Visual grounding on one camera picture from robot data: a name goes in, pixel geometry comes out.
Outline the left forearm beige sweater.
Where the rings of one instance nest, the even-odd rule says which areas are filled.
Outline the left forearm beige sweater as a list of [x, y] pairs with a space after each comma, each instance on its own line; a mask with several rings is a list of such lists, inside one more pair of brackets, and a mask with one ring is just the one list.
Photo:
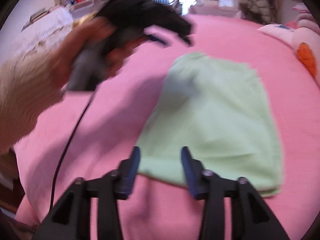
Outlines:
[[1, 65], [1, 154], [36, 126], [39, 115], [60, 102], [54, 85], [50, 56], [33, 55]]

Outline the person's left hand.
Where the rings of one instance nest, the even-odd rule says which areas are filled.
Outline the person's left hand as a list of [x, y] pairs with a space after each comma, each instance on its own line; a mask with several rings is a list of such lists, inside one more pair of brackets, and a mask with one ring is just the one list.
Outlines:
[[[114, 27], [102, 17], [97, 17], [75, 27], [62, 41], [56, 50], [50, 54], [50, 67], [53, 83], [57, 88], [62, 88], [69, 80], [73, 62], [83, 47], [89, 42], [101, 41], [114, 32]], [[105, 77], [115, 77], [124, 62], [135, 49], [145, 42], [144, 37], [139, 37], [127, 42], [123, 47], [116, 48], [106, 56], [106, 61], [111, 64]]]

